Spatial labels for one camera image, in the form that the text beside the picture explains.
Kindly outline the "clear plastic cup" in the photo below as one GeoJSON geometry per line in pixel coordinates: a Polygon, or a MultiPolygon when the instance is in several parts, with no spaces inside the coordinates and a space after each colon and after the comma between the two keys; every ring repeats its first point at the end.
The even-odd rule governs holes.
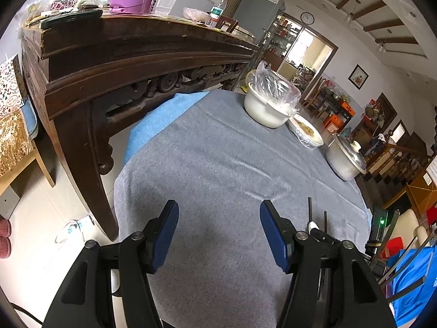
{"type": "Polygon", "coordinates": [[[156,15],[168,16],[170,15],[177,1],[178,0],[156,0],[153,13],[156,15]]]}

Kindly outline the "grey refrigerator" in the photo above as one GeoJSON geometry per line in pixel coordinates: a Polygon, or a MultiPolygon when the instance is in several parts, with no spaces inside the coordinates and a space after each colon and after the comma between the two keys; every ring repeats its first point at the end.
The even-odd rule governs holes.
{"type": "Polygon", "coordinates": [[[241,0],[233,18],[239,27],[253,35],[253,43],[258,44],[284,9],[284,0],[241,0]]]}

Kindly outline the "white bowl with plastic bag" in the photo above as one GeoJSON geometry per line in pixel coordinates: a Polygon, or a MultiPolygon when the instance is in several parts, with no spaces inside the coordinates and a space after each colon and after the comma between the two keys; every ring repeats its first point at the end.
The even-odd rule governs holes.
{"type": "Polygon", "coordinates": [[[244,109],[262,126],[276,129],[297,114],[301,91],[261,60],[246,75],[247,92],[244,109]]]}

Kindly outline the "grey tablecloth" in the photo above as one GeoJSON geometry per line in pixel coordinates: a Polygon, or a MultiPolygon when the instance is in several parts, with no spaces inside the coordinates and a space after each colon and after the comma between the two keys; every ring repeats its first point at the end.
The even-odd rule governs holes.
{"type": "Polygon", "coordinates": [[[119,236],[142,230],[168,200],[179,222],[166,261],[150,276],[161,319],[174,327],[274,327],[290,277],[276,265],[260,221],[269,199],[298,230],[315,218],[332,236],[363,248],[367,209],[321,149],[286,127],[253,121],[238,93],[215,90],[153,137],[115,182],[119,236]]]}

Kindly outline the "purple plastic box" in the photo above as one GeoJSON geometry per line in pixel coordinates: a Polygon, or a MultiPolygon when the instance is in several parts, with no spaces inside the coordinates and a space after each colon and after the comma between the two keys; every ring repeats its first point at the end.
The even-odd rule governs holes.
{"type": "Polygon", "coordinates": [[[145,14],[146,0],[109,0],[110,12],[118,14],[145,14]]]}

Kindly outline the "white plastic spoon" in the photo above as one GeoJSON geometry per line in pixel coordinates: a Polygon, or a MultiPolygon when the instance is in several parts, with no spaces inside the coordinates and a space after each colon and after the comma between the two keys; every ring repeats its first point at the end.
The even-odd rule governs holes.
{"type": "Polygon", "coordinates": [[[311,234],[311,231],[314,229],[320,230],[320,228],[318,227],[317,223],[315,223],[315,221],[309,221],[307,224],[307,232],[311,234]]]}

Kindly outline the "framed wall picture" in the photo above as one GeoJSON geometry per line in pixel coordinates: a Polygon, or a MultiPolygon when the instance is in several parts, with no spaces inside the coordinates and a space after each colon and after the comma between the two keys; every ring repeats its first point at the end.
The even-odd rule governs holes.
{"type": "Polygon", "coordinates": [[[356,65],[348,80],[358,89],[361,90],[369,75],[360,65],[356,65]]]}

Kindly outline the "blue undercloth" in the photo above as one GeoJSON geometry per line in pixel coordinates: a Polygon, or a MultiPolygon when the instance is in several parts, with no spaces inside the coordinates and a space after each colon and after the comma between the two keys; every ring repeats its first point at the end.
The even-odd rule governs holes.
{"type": "Polygon", "coordinates": [[[204,96],[207,96],[208,93],[208,91],[191,94],[176,93],[169,101],[165,101],[155,110],[147,113],[130,131],[124,164],[127,164],[145,144],[182,116],[204,96]]]}

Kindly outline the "dark carved wooden table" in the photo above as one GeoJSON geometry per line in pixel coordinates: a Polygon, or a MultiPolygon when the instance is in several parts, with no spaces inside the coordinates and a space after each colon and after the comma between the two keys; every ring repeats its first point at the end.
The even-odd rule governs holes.
{"type": "Polygon", "coordinates": [[[235,87],[256,45],[174,17],[106,14],[22,29],[27,89],[86,210],[110,240],[119,234],[102,176],[110,139],[177,93],[235,87]]]}

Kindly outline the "white plate with food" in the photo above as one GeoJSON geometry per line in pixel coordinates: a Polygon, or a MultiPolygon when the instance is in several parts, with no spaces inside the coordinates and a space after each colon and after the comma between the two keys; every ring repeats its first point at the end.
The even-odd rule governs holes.
{"type": "Polygon", "coordinates": [[[324,140],[317,129],[299,114],[292,116],[288,123],[288,127],[299,142],[308,149],[316,149],[324,145],[324,140]]]}

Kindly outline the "metal pot with lid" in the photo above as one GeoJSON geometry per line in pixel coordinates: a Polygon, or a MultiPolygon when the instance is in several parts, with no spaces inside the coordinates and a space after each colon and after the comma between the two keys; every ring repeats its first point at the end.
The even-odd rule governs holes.
{"type": "Polygon", "coordinates": [[[326,160],[335,174],[343,181],[352,181],[367,171],[367,163],[357,141],[350,141],[341,134],[333,134],[326,152],[326,160]]]}

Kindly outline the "clear plastic water bottle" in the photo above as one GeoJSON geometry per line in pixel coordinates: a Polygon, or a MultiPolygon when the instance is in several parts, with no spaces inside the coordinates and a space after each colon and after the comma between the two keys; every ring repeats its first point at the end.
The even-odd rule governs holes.
{"type": "Polygon", "coordinates": [[[215,27],[219,21],[219,18],[225,11],[225,8],[227,6],[228,0],[219,0],[217,3],[215,3],[209,13],[210,20],[209,25],[210,27],[215,27]]]}

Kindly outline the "round wall clock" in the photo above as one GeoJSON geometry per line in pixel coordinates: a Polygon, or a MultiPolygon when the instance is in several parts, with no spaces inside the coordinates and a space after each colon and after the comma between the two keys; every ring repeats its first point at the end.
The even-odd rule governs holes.
{"type": "Polygon", "coordinates": [[[312,13],[309,12],[303,12],[300,15],[300,20],[305,24],[305,25],[312,25],[315,22],[315,17],[314,15],[312,15],[312,13]]]}

